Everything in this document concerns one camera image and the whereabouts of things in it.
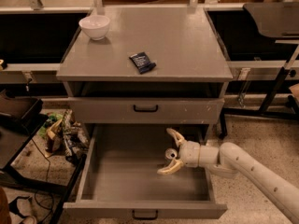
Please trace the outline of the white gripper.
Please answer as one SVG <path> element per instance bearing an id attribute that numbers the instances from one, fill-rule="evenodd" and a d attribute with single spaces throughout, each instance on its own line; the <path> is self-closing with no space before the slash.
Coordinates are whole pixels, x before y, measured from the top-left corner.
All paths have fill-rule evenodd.
<path id="1" fill-rule="evenodd" d="M 167 133 L 173 137 L 176 146 L 179 147 L 180 160 L 173 159 L 168 166 L 157 171 L 158 175 L 171 175 L 177 172 L 184 165 L 186 167 L 198 167 L 200 144 L 193 141 L 185 141 L 184 136 L 172 128 L 166 129 Z"/>

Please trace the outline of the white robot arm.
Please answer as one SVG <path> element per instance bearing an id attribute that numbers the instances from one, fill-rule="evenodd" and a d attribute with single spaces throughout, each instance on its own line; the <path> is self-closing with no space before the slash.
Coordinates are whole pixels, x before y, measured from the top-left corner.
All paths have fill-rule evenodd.
<path id="1" fill-rule="evenodd" d="M 204 146 L 186 140 L 172 128 L 166 131 L 173 137 L 178 150 L 169 148 L 165 152 L 170 163 L 157 171 L 159 175 L 171 175 L 182 167 L 206 168 L 213 175 L 225 178 L 235 178 L 240 173 L 292 224 L 299 224 L 299 189 L 256 161 L 244 149 L 230 142 L 219 147 Z"/>

